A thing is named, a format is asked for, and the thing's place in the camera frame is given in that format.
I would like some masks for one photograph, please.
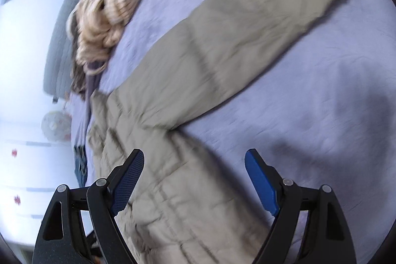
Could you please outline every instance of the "textured blue pad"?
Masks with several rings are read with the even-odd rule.
[[[140,151],[133,159],[128,170],[120,180],[120,183],[113,191],[113,204],[110,209],[113,216],[116,216],[118,212],[124,210],[125,206],[128,204],[128,200],[131,197],[136,183],[143,171],[144,164],[144,155],[143,152]]]
[[[245,167],[264,209],[272,216],[278,215],[280,208],[276,199],[276,190],[271,186],[250,150],[245,154]]]

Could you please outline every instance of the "bed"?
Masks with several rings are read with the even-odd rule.
[[[150,47],[203,0],[142,0],[116,47],[99,89],[109,93]],[[263,76],[183,131],[217,157],[257,212],[262,210],[244,168],[256,148],[299,185],[330,184],[343,207],[358,263],[367,263],[396,218],[394,102],[396,8],[391,0],[340,0]],[[73,120],[84,103],[71,98]],[[88,180],[95,179],[86,147]],[[301,217],[290,259],[302,238]]]

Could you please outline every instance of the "gray headboard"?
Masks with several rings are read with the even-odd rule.
[[[44,70],[44,92],[57,98],[70,93],[72,44],[66,34],[66,21],[79,0],[64,0],[53,29]]]

